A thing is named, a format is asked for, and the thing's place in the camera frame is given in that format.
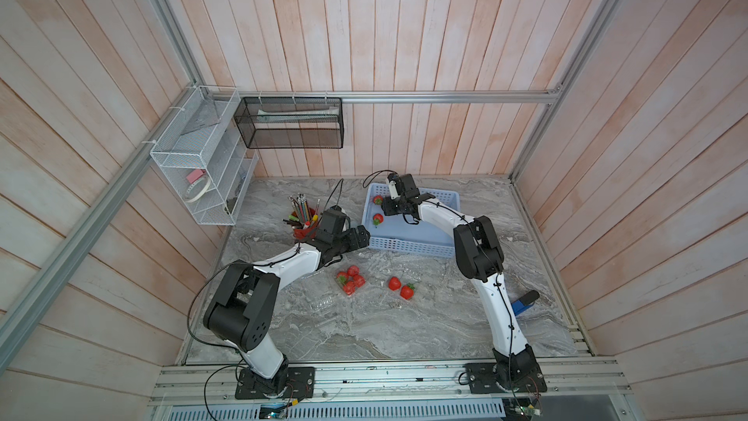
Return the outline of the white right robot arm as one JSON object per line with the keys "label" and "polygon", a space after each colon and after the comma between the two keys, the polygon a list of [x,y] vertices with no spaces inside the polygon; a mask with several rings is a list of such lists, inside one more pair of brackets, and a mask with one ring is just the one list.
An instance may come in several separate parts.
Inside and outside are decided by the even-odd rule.
{"label": "white right robot arm", "polygon": [[389,194],[382,209],[385,216],[410,216],[453,237],[459,271],[475,287],[492,333],[496,381],[507,392],[547,389],[535,352],[524,336],[504,277],[505,255],[487,216],[458,212],[434,195],[423,193],[412,175],[388,175]]}

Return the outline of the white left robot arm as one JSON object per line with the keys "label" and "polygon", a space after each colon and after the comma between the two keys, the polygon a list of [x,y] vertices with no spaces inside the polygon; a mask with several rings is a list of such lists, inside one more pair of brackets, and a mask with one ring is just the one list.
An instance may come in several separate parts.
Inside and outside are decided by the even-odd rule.
{"label": "white left robot arm", "polygon": [[367,248],[369,242],[365,226],[350,226],[338,206],[327,209],[311,236],[287,251],[255,263],[237,260],[228,265],[204,313],[204,326],[238,350],[254,375],[276,378],[288,362],[268,335],[279,292],[346,253]]}

